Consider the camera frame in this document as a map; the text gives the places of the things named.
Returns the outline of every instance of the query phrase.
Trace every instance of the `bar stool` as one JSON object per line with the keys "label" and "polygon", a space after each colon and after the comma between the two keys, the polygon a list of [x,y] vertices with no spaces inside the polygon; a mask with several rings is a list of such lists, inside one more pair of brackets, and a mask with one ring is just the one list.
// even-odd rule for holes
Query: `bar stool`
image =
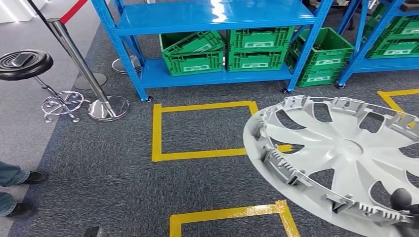
{"label": "bar stool", "polygon": [[39,50],[21,50],[8,53],[0,57],[0,79],[16,81],[34,78],[51,95],[42,103],[41,110],[44,112],[45,122],[52,122],[50,116],[68,115],[73,122],[80,119],[73,115],[85,100],[82,94],[75,91],[55,92],[51,86],[45,84],[38,76],[48,71],[54,61],[52,57]]}

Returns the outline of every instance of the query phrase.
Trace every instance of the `person's leg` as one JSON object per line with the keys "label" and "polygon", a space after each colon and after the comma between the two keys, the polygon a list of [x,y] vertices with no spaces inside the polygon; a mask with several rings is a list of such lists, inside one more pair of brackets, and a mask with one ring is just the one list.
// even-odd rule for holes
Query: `person's leg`
{"label": "person's leg", "polygon": [[[16,165],[6,164],[0,161],[0,186],[9,187],[19,184],[38,184],[46,180],[47,175],[40,171],[22,170]],[[13,219],[28,217],[32,212],[30,205],[17,203],[12,195],[0,193],[0,216]]]}
{"label": "person's leg", "polygon": [[12,195],[8,193],[0,193],[0,216],[7,216],[16,207],[17,202],[14,201]]}
{"label": "person's leg", "polygon": [[0,186],[9,187],[21,184],[28,179],[29,175],[29,171],[0,161]]}

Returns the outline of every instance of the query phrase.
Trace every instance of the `black shoe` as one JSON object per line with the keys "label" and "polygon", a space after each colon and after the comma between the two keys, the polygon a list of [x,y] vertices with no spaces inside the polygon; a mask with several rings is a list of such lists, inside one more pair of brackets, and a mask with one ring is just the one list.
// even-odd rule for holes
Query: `black shoe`
{"label": "black shoe", "polygon": [[32,213],[32,208],[28,204],[25,203],[18,203],[14,210],[8,214],[6,217],[19,220],[28,218]]}
{"label": "black shoe", "polygon": [[22,184],[39,184],[46,180],[46,173],[40,171],[31,171],[29,177]]}

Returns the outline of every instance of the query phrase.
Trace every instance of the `yellow floor tape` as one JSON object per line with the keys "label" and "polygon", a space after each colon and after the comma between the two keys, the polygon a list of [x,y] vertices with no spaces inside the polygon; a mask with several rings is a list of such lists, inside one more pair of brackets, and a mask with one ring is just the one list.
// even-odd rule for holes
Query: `yellow floor tape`
{"label": "yellow floor tape", "polygon": [[[408,89],[408,90],[395,90],[395,91],[377,91],[377,94],[382,97],[382,99],[390,106],[390,108],[404,112],[404,110],[391,98],[392,96],[398,96],[398,95],[413,95],[413,94],[419,94],[419,88],[416,89]],[[410,127],[414,126],[414,123],[412,122],[409,124]]]}
{"label": "yellow floor tape", "polygon": [[[153,162],[177,160],[177,159],[196,159],[196,158],[212,158],[212,157],[230,157],[230,156],[244,156],[246,150],[244,148],[224,149],[212,151],[198,151],[198,152],[179,152],[179,153],[162,153],[162,113],[191,111],[191,110],[210,110],[231,107],[248,107],[250,113],[253,115],[258,111],[255,101],[237,101],[202,105],[184,105],[162,107],[161,104],[154,104],[153,109],[153,144],[151,160]],[[282,145],[278,149],[281,152],[292,151],[291,145]]]}
{"label": "yellow floor tape", "polygon": [[182,224],[275,213],[279,214],[285,232],[287,233],[287,237],[300,236],[293,217],[291,216],[290,209],[288,208],[287,202],[285,200],[277,201],[275,204],[268,205],[245,206],[229,209],[174,214],[170,216],[169,220],[169,236],[181,237]]}

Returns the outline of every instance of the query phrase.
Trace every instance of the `crate label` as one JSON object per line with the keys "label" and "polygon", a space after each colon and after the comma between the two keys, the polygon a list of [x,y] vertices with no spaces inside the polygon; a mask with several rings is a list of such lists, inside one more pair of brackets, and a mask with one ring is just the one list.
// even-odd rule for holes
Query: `crate label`
{"label": "crate label", "polygon": [[257,47],[273,47],[274,42],[247,42],[245,43],[245,48],[257,48]]}
{"label": "crate label", "polygon": [[418,28],[404,29],[402,31],[402,35],[405,35],[405,34],[419,34],[419,29]]}
{"label": "crate label", "polygon": [[384,52],[384,55],[398,55],[398,54],[410,54],[411,49],[405,49],[405,50],[386,50]]}
{"label": "crate label", "polygon": [[208,64],[207,65],[200,65],[200,66],[193,66],[193,67],[183,67],[184,72],[208,70],[208,69],[210,69],[210,66]]}
{"label": "crate label", "polygon": [[327,77],[318,77],[318,78],[309,78],[309,79],[307,79],[307,82],[322,81],[322,80],[330,80],[330,76],[327,76]]}
{"label": "crate label", "polygon": [[267,68],[268,63],[243,63],[242,68]]}
{"label": "crate label", "polygon": [[299,50],[298,48],[294,49],[294,53],[295,53],[297,56],[300,56],[300,50]]}
{"label": "crate label", "polygon": [[340,58],[331,59],[331,60],[319,60],[319,61],[316,62],[316,66],[318,66],[318,65],[334,64],[334,63],[340,63]]}
{"label": "crate label", "polygon": [[209,43],[207,43],[206,45],[204,45],[204,46],[202,46],[202,47],[200,47],[198,49],[195,49],[195,51],[193,51],[193,53],[196,53],[196,52],[205,52],[208,49],[210,49],[211,47],[212,47],[212,45],[209,44]]}

